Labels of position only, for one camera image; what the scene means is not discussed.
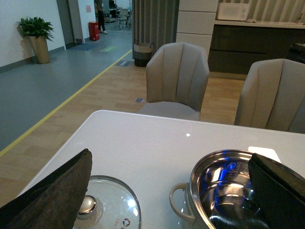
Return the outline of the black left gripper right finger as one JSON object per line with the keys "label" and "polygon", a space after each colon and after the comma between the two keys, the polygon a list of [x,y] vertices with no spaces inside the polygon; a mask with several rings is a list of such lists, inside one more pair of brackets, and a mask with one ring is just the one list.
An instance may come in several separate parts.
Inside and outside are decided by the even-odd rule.
{"label": "black left gripper right finger", "polygon": [[271,229],[305,227],[305,179],[273,159],[253,154],[250,180],[267,225]]}

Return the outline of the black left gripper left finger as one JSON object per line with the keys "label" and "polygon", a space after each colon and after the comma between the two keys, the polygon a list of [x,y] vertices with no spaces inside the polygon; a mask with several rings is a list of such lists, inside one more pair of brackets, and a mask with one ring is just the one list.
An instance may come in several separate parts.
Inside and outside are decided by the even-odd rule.
{"label": "black left gripper left finger", "polygon": [[2,229],[71,229],[92,170],[92,153],[82,150],[0,209]]}

